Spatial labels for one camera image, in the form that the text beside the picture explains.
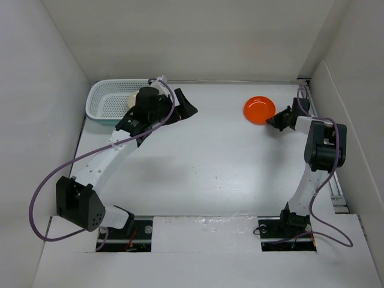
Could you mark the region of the orange plate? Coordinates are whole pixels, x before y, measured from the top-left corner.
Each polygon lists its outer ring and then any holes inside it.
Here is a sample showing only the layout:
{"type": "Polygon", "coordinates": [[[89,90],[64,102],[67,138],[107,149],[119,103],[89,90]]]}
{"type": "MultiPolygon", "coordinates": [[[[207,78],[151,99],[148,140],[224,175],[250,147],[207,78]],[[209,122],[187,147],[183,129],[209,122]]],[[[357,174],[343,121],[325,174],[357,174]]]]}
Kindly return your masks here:
{"type": "Polygon", "coordinates": [[[246,101],[243,113],[250,123],[265,125],[266,120],[275,115],[274,102],[265,96],[255,96],[246,101]]]}

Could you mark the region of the beige plate with black patch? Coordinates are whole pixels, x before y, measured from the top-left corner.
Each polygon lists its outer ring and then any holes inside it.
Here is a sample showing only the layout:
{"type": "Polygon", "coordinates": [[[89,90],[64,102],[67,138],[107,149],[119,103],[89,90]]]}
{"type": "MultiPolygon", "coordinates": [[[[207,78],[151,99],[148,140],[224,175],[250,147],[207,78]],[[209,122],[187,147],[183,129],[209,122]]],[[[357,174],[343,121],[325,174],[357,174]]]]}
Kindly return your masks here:
{"type": "Polygon", "coordinates": [[[132,94],[130,94],[128,96],[128,98],[127,98],[128,110],[130,110],[131,108],[133,108],[136,105],[136,98],[137,98],[138,93],[139,93],[139,90],[133,92],[132,94]]]}

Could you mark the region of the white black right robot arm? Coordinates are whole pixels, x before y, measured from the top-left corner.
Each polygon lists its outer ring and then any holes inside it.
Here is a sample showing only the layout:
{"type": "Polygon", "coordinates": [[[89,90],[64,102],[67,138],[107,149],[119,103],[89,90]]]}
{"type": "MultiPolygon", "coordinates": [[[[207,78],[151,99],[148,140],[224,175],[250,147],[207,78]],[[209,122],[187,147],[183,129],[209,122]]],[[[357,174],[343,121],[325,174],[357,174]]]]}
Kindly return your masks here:
{"type": "Polygon", "coordinates": [[[280,131],[291,128],[307,136],[304,174],[274,224],[279,238],[298,238],[311,232],[314,201],[346,160],[347,126],[331,118],[311,116],[309,109],[308,99],[296,97],[291,107],[266,120],[280,131]]]}

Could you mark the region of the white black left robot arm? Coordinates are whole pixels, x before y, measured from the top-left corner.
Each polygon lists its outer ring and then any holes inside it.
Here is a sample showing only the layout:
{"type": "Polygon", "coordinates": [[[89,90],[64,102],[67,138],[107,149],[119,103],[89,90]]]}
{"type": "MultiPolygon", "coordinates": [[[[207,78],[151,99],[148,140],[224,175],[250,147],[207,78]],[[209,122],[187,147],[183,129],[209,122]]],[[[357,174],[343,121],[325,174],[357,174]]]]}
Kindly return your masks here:
{"type": "Polygon", "coordinates": [[[133,233],[134,214],[117,205],[104,206],[100,199],[102,189],[121,163],[150,135],[152,128],[176,123],[198,112],[181,89],[176,89],[174,95],[177,105],[157,83],[138,90],[134,106],[112,132],[110,147],[96,153],[72,177],[63,176],[57,181],[56,210],[61,218],[89,232],[107,227],[121,238],[133,233]]]}

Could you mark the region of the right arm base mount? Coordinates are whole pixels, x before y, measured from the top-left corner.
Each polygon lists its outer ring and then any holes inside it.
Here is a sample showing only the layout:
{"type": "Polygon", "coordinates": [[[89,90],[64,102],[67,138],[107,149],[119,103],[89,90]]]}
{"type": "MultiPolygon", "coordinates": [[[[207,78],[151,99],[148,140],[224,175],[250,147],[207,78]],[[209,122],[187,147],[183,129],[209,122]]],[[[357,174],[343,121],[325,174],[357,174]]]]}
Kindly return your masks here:
{"type": "Polygon", "coordinates": [[[317,251],[310,224],[293,226],[280,217],[258,217],[253,233],[259,235],[263,252],[317,251]]]}

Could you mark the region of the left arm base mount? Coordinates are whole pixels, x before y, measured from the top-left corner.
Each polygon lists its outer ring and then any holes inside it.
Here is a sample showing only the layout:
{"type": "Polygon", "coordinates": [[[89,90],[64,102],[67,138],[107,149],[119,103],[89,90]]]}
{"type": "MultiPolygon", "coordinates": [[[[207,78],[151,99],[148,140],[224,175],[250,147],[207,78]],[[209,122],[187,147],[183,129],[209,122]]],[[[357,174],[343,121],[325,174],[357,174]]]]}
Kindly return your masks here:
{"type": "Polygon", "coordinates": [[[96,252],[109,253],[149,253],[152,246],[153,218],[139,217],[127,236],[117,229],[108,228],[108,236],[104,230],[97,236],[96,252]]]}

